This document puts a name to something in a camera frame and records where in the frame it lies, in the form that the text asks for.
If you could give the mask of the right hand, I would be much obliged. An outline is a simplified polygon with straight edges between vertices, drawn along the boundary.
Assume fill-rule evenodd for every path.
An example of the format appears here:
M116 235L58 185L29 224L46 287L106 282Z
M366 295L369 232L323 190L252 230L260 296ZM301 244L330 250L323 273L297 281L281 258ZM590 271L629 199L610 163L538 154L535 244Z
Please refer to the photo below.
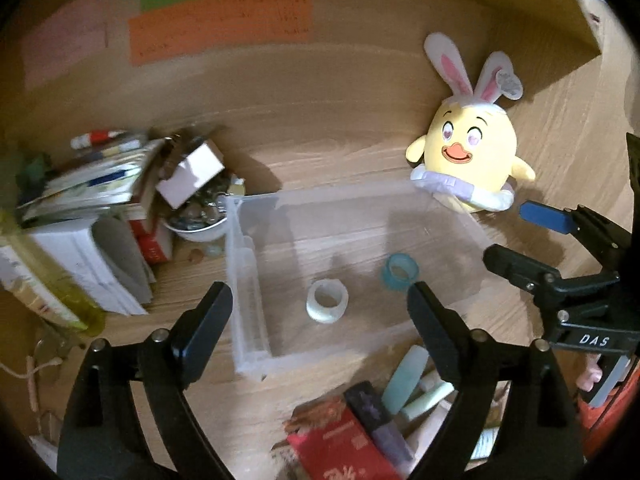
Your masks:
M585 355L584 366L576 378L576 386L579 390L590 392L600 382L603 372L598 364L600 354L588 353Z

